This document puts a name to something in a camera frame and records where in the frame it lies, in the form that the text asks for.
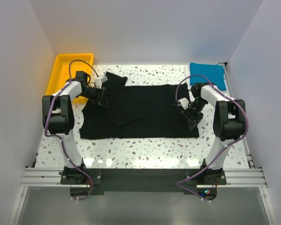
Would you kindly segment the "black t shirt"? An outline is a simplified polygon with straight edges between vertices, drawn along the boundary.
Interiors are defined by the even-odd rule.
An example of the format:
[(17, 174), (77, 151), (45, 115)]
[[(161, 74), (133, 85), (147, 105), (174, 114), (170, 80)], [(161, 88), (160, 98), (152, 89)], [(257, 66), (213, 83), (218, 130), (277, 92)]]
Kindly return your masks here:
[(176, 105), (175, 96), (189, 99), (187, 84), (127, 86), (127, 77), (107, 72), (103, 83), (108, 107), (87, 102), (82, 110), (82, 139), (198, 138)]

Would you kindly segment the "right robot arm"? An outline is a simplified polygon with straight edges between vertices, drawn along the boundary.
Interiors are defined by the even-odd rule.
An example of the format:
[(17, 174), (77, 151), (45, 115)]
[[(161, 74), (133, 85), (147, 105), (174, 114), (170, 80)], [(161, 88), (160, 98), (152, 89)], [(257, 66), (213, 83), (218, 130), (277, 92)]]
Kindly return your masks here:
[(212, 184), (221, 177), (225, 158), (232, 145), (240, 141), (248, 132), (248, 119), (245, 102), (226, 96), (214, 84), (196, 83), (191, 87), (193, 101), (176, 98), (181, 114), (189, 130), (194, 130), (203, 119), (203, 108), (210, 104), (214, 108), (213, 133), (215, 139), (208, 156), (203, 160), (200, 170), (184, 182)]

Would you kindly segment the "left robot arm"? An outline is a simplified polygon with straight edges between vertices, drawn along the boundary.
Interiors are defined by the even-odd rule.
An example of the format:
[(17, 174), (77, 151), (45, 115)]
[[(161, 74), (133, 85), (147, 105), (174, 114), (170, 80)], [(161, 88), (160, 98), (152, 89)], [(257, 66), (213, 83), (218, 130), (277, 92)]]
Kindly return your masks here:
[(59, 91), (42, 97), (44, 135), (57, 140), (64, 157), (61, 184), (92, 184), (74, 139), (72, 101), (82, 96), (94, 105), (108, 107), (105, 88), (102, 86), (107, 80), (105, 75), (99, 76), (90, 86), (90, 75), (78, 71), (76, 77), (68, 79)]

